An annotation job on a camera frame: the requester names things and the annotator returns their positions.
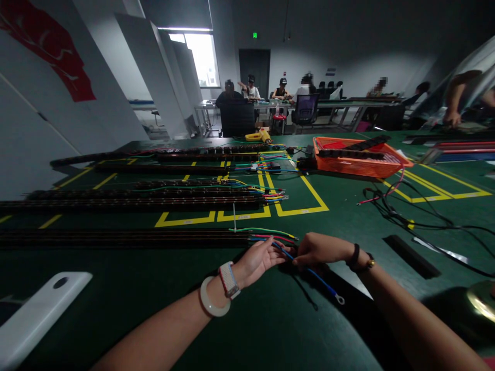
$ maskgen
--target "red fabric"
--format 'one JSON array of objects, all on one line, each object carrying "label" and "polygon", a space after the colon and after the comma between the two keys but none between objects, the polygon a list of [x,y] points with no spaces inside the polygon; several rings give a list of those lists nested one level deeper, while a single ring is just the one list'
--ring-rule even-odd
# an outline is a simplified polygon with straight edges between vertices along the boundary
[{"label": "red fabric", "polygon": [[495,357],[483,358],[483,360],[488,364],[488,367],[495,370]]},{"label": "red fabric", "polygon": [[28,0],[2,0],[0,29],[48,62],[75,102],[96,99],[71,35],[48,13]]}]

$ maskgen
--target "pink wire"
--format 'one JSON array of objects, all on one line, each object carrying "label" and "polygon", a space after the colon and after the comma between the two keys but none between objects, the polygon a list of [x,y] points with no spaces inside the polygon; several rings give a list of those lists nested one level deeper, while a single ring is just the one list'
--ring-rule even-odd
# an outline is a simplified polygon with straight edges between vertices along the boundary
[{"label": "pink wire", "polygon": [[[397,183],[397,186],[394,189],[391,189],[389,192],[387,192],[386,196],[388,196],[390,193],[394,192],[399,186],[401,185],[402,179],[404,179],[404,173],[406,172],[406,169],[402,167],[402,174],[401,174],[401,179],[399,179],[399,183]],[[378,200],[381,197],[375,197],[375,198],[370,198],[369,200],[366,201],[361,201],[359,202],[359,205]]]},{"label": "pink wire", "polygon": [[[255,234],[254,237],[257,237],[257,238],[266,238],[266,239],[270,238],[270,236],[267,235],[267,234]],[[288,240],[285,237],[273,236],[273,238],[279,239],[279,240],[282,240],[282,241],[286,241],[286,242],[291,243],[291,244],[294,244],[294,241]]]}]

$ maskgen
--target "green table surface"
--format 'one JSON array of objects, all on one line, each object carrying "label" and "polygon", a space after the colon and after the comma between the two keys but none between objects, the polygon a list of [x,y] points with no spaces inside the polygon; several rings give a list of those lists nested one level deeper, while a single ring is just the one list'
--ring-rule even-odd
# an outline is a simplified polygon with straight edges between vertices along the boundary
[{"label": "green table surface", "polygon": [[[409,156],[426,151],[424,146],[402,144],[407,134],[390,134],[393,138],[389,144],[401,148]],[[365,139],[358,133],[328,135]],[[272,139],[274,143],[287,146],[306,146],[311,144],[312,137],[298,135]],[[124,149],[215,146],[229,141],[232,140],[131,142]],[[290,166],[284,161],[283,167]],[[447,197],[432,202],[432,205],[456,224],[479,225],[494,230],[492,194],[495,194],[495,183],[484,177],[492,168],[485,162],[467,162],[433,165],[431,168],[415,165],[409,171],[419,177],[416,179],[426,180],[451,195],[488,193],[459,199]],[[90,189],[109,175],[90,170],[63,188]],[[122,174],[112,178],[102,189],[131,188],[135,181],[157,178]],[[236,178],[257,181],[255,175]],[[277,187],[287,189],[289,200],[282,204],[284,210],[318,206],[298,175],[272,175],[271,178]],[[398,179],[394,175],[388,181]],[[437,313],[478,353],[495,355],[493,324],[474,313],[465,297],[469,286],[486,278],[415,244],[407,232],[383,219],[373,205],[358,207],[356,203],[363,199],[363,189],[373,186],[369,179],[328,173],[312,174],[307,176],[307,180],[328,211],[281,217],[271,206],[271,217],[239,220],[237,227],[278,229],[299,237],[315,231],[358,242],[374,254],[395,280]],[[415,185],[425,196],[438,194],[434,192],[438,188],[424,187],[422,182]],[[381,183],[377,186],[386,189]],[[405,195],[417,197],[406,187],[402,191]],[[425,203],[412,205],[398,195],[391,198],[391,202],[409,219],[438,222],[416,208],[425,207]],[[171,213],[168,218],[206,215]],[[0,228],[38,228],[51,217],[15,215],[1,223]],[[49,228],[154,228],[160,218],[161,213],[63,215]],[[214,222],[191,227],[232,228],[233,225],[233,222]],[[439,247],[467,256],[473,265],[493,271],[493,259],[466,233],[419,232]],[[491,236],[475,233],[493,247]],[[419,276],[382,240],[391,234],[408,241],[439,268],[442,275],[431,280]],[[181,249],[180,246],[174,250],[0,251],[0,298],[13,294],[14,298],[25,299],[58,272],[87,271],[93,274],[91,282],[28,356],[21,369],[87,369],[132,328],[197,287],[208,273],[240,253],[241,249]],[[213,369],[219,364],[227,364],[236,370],[407,369],[384,319],[356,275],[344,263],[332,264],[330,268],[332,272],[327,281],[346,299],[344,306],[337,304],[317,281],[300,275],[292,266],[281,265],[244,290],[224,318],[214,319],[174,369]]]}]

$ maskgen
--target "white tool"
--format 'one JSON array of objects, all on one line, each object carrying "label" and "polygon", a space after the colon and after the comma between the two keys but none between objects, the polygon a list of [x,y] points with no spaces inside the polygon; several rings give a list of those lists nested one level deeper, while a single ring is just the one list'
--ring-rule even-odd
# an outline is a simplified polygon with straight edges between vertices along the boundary
[{"label": "white tool", "polygon": [[0,327],[0,371],[16,369],[79,295],[93,275],[54,275]]}]

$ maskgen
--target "plastic basket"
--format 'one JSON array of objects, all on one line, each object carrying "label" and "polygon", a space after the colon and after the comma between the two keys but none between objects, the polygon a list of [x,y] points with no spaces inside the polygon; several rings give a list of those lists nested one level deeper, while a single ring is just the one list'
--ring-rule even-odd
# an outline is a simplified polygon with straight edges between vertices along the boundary
[{"label": "plastic basket", "polygon": [[385,157],[383,160],[318,156],[320,149],[342,149],[360,142],[363,141],[325,137],[313,138],[318,170],[385,179],[398,172],[402,169],[402,167],[413,167],[414,165],[411,161],[399,155],[387,144],[379,144],[369,149],[370,152],[384,153]]}]

